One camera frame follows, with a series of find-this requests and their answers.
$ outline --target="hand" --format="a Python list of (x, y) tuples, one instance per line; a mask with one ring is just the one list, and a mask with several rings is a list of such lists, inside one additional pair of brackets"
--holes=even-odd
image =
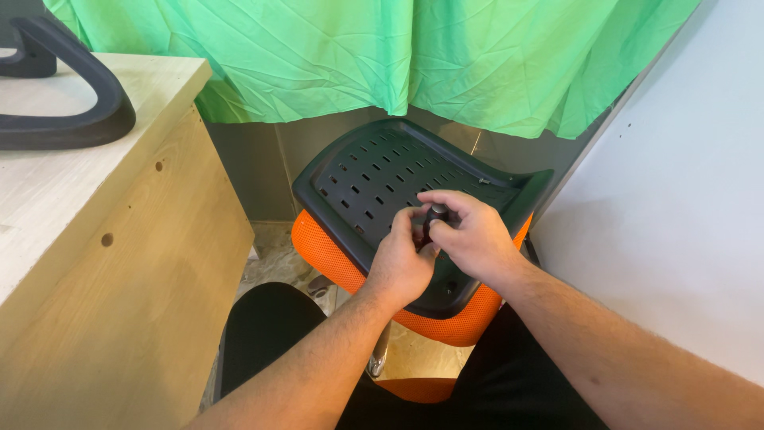
[(535, 267), (517, 251), (493, 207), (460, 191), (426, 191), (416, 197), (423, 203), (445, 204), (458, 212), (461, 223), (456, 229), (433, 220), (429, 235), (464, 273), (495, 289), (512, 282), (513, 276), (529, 266)]
[(415, 241), (421, 241), (422, 227), (411, 224), (412, 218), (424, 217), (429, 207), (407, 207), (396, 213), (390, 234), (382, 239), (359, 291), (381, 299), (393, 313), (422, 295), (432, 279), (440, 248), (428, 243), (417, 253)]

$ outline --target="forearm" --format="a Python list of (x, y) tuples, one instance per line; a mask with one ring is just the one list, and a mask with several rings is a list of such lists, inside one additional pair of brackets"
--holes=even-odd
[(334, 428), (396, 309), (362, 288), (190, 428)]
[(764, 389), (530, 265), (495, 289), (611, 428), (764, 428)]

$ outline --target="wooden desk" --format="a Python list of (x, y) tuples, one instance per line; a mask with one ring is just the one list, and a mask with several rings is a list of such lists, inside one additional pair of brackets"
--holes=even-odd
[[(128, 135), (0, 151), (3, 428), (188, 422), (254, 237), (193, 105), (206, 60), (96, 56), (133, 103)], [(0, 77), (1, 113), (95, 100), (61, 62), (44, 80)]]

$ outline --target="screwdriver handle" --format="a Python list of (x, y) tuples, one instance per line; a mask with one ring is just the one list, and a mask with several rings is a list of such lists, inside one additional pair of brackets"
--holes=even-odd
[(441, 220), (444, 222), (448, 222), (448, 207), (445, 206), (444, 204), (434, 203), (427, 210), (425, 223), (422, 226), (422, 233), (424, 234), (424, 236), (422, 237), (422, 246), (432, 242), (432, 239), (430, 239), (430, 236), (429, 236), (429, 224), (430, 224), (430, 221), (432, 220)]

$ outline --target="white wall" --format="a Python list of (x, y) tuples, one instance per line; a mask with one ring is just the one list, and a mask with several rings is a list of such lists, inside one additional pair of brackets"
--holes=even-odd
[(762, 16), (704, 0), (532, 236), (553, 275), (764, 385)]

